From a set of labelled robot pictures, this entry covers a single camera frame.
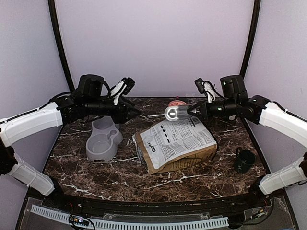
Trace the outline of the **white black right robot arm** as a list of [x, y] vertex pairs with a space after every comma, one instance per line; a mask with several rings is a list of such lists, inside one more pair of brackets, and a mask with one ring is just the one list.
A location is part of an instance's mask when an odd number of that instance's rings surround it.
[[[276, 101], [260, 95], [249, 97], [242, 76], [222, 77], [220, 83], [223, 94], [217, 98], [214, 98], [217, 91], [209, 81], [198, 78], [194, 83], [201, 94], [207, 95], [207, 99], [189, 108], [189, 115], [201, 121], [213, 116], [237, 116], [276, 130], [304, 147], [307, 145], [306, 119], [289, 112]], [[307, 156], [303, 155], [282, 169], [257, 179], [245, 196], [245, 204], [255, 208], [263, 201], [263, 196], [294, 184], [302, 184], [306, 180]]]

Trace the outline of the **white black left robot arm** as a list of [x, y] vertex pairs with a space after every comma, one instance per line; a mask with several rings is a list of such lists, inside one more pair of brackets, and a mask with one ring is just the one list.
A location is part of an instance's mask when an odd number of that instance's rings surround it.
[[82, 75], [74, 91], [63, 92], [44, 105], [0, 120], [0, 173], [48, 196], [50, 203], [63, 209], [68, 199], [56, 179], [47, 176], [20, 157], [13, 145], [20, 140], [58, 129], [89, 116], [110, 116], [124, 124], [140, 111], [125, 96], [135, 86], [130, 77], [110, 87], [102, 76]]

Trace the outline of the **silver metal scoop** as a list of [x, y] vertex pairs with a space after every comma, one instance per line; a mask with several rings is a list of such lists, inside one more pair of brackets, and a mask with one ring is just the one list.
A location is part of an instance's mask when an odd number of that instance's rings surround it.
[[148, 118], [164, 117], [168, 121], [175, 122], [179, 120], [186, 120], [192, 118], [192, 115], [188, 114], [189, 105], [169, 106], [162, 114], [147, 115]]

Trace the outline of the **translucent double pet bowl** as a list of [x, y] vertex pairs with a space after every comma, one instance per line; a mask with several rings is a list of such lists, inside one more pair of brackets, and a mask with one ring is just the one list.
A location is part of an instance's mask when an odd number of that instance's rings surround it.
[[119, 124], [115, 124], [110, 116], [92, 122], [92, 133], [86, 142], [86, 155], [90, 161], [110, 161], [122, 142], [123, 136]]

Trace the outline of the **brown pet food bag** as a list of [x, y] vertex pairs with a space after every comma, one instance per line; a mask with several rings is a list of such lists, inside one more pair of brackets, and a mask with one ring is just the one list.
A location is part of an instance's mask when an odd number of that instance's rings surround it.
[[182, 170], [214, 158], [218, 143], [198, 118], [163, 120], [132, 136], [149, 174]]

